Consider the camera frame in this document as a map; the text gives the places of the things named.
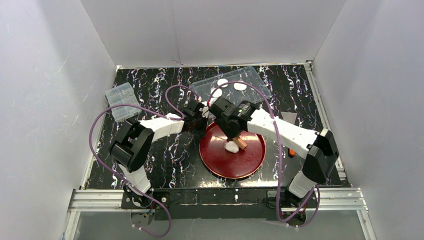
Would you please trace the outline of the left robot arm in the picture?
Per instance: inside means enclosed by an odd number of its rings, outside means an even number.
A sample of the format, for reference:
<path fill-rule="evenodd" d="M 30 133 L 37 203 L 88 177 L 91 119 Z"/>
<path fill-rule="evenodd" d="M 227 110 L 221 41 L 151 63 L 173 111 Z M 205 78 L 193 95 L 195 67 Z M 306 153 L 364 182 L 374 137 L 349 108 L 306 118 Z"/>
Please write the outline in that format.
<path fill-rule="evenodd" d="M 144 164 L 153 142 L 174 134 L 191 132 L 204 134 L 209 117 L 209 107 L 192 99 L 181 110 L 149 120 L 129 118 L 112 140 L 109 154 L 117 161 L 129 189 L 142 196 L 151 189 Z"/>

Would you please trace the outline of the white dough ball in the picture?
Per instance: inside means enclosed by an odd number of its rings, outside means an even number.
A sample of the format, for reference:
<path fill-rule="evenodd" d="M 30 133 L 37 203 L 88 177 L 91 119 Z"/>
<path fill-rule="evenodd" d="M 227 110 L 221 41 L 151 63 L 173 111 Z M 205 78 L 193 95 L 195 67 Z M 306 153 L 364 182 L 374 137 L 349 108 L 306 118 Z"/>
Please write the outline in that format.
<path fill-rule="evenodd" d="M 225 143 L 225 146 L 224 147 L 225 147 L 225 150 L 226 151 L 228 151 L 230 153 L 233 153 L 233 154 L 236 154 L 240 150 L 240 148 L 232 140 L 231 141 L 227 141 Z"/>

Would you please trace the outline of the round red tray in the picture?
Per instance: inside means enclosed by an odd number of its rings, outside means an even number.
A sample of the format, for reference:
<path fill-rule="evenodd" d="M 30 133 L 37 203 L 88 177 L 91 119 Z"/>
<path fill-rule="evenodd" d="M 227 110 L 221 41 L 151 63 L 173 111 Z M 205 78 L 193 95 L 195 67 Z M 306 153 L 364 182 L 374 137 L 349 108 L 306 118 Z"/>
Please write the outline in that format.
<path fill-rule="evenodd" d="M 199 142 L 199 154 L 206 168 L 213 174 L 227 179 L 243 179 L 254 174 L 262 165 L 266 156 L 264 138 L 243 131 L 238 141 L 227 136 L 216 123 L 210 124 Z"/>

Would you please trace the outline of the wooden dough roller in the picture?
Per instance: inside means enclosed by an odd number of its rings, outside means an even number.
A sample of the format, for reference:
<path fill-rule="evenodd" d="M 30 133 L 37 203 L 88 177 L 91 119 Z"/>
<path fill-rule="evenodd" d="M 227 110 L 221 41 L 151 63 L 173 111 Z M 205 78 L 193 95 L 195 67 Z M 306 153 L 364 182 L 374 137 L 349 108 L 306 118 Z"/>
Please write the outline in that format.
<path fill-rule="evenodd" d="M 240 137 L 234 137 L 232 141 L 242 150 L 244 150 L 248 145 L 247 143 Z"/>

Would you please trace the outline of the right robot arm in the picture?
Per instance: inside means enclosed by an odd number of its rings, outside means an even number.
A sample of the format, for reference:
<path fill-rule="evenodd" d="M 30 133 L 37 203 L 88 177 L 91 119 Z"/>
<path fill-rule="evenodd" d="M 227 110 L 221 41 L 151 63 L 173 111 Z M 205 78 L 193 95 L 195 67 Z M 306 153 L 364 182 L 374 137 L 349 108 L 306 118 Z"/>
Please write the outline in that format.
<path fill-rule="evenodd" d="M 315 185 L 326 183 L 332 172 L 339 150 L 333 133 L 324 128 L 320 132 L 302 128 L 271 116 L 257 104 L 243 100 L 239 105 L 218 97 L 209 112 L 228 139 L 238 137 L 243 131 L 270 138 L 293 150 L 304 159 L 299 173 L 288 185 L 287 191 L 303 198 Z"/>

